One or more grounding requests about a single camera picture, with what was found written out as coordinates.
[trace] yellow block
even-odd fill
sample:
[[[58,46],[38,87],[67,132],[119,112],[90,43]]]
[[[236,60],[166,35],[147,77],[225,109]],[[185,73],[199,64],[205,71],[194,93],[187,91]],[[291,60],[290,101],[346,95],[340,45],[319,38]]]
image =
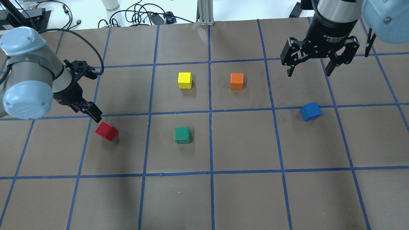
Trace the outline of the yellow block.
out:
[[[192,73],[179,73],[178,77],[179,88],[191,89],[192,88]]]

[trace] blue block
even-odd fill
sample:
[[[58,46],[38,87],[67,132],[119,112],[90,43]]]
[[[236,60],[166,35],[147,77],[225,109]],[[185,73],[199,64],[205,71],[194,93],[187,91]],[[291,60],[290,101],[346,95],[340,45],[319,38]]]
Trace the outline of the blue block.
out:
[[[317,119],[321,114],[322,111],[318,106],[317,102],[309,103],[304,105],[300,110],[301,116],[305,122]]]

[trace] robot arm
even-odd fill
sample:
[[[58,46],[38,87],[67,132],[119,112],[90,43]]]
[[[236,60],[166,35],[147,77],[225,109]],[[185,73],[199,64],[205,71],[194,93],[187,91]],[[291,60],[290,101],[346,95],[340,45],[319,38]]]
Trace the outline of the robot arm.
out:
[[[0,80],[0,117],[10,114],[19,119],[45,116],[52,98],[59,104],[81,111],[95,122],[102,112],[82,97],[78,80],[98,77],[97,71],[85,61],[62,63],[47,42],[32,28],[18,27],[0,39],[0,46],[9,59],[6,73]]]
[[[315,14],[304,40],[289,38],[285,43],[280,58],[281,64],[288,68],[289,77],[296,65],[310,58],[330,59],[327,76],[335,67],[351,63],[360,44],[355,36],[349,35],[361,13],[381,40],[409,42],[408,1],[302,0],[301,5],[312,6]],[[336,54],[342,48],[345,48],[342,54]]]

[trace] red block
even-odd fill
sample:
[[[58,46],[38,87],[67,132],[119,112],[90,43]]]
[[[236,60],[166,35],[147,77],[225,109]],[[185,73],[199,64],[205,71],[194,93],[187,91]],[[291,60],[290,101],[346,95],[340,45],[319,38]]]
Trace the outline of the red block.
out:
[[[112,141],[112,139],[114,139],[115,135],[118,133],[118,130],[112,125],[102,122],[95,132],[105,139]]]

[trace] green block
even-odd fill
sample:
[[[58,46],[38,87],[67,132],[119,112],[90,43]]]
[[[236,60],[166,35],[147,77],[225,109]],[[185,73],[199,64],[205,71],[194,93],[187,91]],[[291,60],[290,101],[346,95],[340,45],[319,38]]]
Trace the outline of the green block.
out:
[[[175,128],[175,141],[178,144],[190,144],[189,127],[176,127]]]

